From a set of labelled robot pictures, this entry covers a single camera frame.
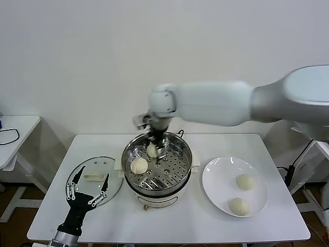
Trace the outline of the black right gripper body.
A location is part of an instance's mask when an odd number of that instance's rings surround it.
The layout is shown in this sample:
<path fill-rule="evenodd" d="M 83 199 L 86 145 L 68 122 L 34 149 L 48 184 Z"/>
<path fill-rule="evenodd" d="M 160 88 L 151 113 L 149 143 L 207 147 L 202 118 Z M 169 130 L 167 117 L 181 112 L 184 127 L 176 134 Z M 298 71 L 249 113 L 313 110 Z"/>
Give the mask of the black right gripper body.
<path fill-rule="evenodd" d="M 154 141 L 155 146 L 160 146 L 160 147 L 164 146 L 164 144 L 163 144 L 164 137 L 163 136 L 166 131 L 167 131 L 167 128 L 161 129 L 161 130 L 150 128 L 150 133 L 152 133 L 152 135 L 155 137 L 155 141 Z"/>

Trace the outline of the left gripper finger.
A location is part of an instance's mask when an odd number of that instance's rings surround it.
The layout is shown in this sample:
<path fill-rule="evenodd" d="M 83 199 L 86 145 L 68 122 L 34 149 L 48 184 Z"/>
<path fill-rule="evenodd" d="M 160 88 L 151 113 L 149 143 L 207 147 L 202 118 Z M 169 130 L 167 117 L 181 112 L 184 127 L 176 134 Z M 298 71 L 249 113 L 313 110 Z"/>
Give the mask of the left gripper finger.
<path fill-rule="evenodd" d="M 83 173 L 85 166 L 82 166 L 78 171 L 73 171 L 67 182 L 66 182 L 66 200 L 75 200 L 75 192 L 76 192 L 76 186 L 79 182 L 81 175 Z"/>
<path fill-rule="evenodd" d="M 106 179 L 104 180 L 104 183 L 101 187 L 101 192 L 88 202 L 88 204 L 92 207 L 96 207 L 98 203 L 100 203 L 103 199 L 107 197 L 106 191 L 108 189 L 108 179 L 109 174 L 107 174 Z"/>

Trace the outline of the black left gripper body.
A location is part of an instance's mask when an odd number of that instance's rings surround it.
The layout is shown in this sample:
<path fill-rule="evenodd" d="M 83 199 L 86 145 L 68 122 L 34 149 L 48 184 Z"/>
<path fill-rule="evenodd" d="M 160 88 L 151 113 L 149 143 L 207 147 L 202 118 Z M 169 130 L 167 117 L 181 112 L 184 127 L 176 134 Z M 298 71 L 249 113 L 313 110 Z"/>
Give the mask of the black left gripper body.
<path fill-rule="evenodd" d="M 89 204 L 90 200 L 93 200 L 93 196 L 76 192 L 74 200 L 67 200 L 70 206 L 69 212 L 65 218 L 65 221 L 60 224 L 57 231 L 71 234 L 74 236 L 81 236 L 83 220 L 87 212 L 95 209 L 96 207 Z"/>

